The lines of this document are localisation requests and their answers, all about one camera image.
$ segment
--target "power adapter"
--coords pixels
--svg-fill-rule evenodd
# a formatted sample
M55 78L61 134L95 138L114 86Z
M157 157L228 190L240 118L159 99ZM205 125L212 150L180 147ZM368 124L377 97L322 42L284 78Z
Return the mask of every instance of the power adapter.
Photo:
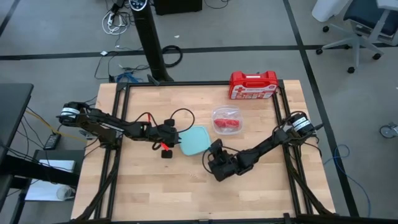
M61 139L61 135L54 133L49 136L47 142L45 142L43 149L44 150L54 150L57 148L57 145Z

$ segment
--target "teal lid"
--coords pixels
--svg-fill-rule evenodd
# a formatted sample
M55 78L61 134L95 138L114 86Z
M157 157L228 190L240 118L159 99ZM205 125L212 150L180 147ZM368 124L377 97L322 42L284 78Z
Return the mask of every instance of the teal lid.
M204 126L192 126L188 131L179 134L180 148L187 156L203 152L210 147L210 137Z

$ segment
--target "chair base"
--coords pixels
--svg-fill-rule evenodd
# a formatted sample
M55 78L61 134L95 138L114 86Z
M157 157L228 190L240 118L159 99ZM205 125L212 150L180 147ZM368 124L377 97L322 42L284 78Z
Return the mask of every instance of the chair base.
M373 59L377 60L379 59L384 52L379 50L375 45L373 45L368 39L363 38L362 36L358 36L357 34L353 33L352 31L347 31L344 30L343 28L340 28L336 25L330 24L330 27L333 28L334 30L337 30L338 32L342 33L343 35L347 36L347 38L343 40L339 40L337 42L331 43L331 44L326 44L324 45L321 49L330 49L332 47L337 47L341 45L349 45L350 47L353 48L353 57L354 57L354 67L350 67L348 69L348 73L353 73L353 69L357 69L359 67L359 49L361 46L372 50L373 52L376 53L375 56L373 56Z

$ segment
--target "clear plastic container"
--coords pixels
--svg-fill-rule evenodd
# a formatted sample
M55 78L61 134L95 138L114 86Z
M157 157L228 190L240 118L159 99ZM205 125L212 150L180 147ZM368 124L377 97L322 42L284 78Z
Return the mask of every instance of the clear plastic container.
M217 134L238 134L243 128L241 110L234 105L216 107L211 115L212 125Z

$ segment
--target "first aid kit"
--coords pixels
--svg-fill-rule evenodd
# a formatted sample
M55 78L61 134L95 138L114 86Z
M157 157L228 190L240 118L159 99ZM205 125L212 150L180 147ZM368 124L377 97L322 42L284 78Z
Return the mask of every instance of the first aid kit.
M238 71L229 79L229 97L232 100L266 99L277 87L278 79L273 71L250 75Z

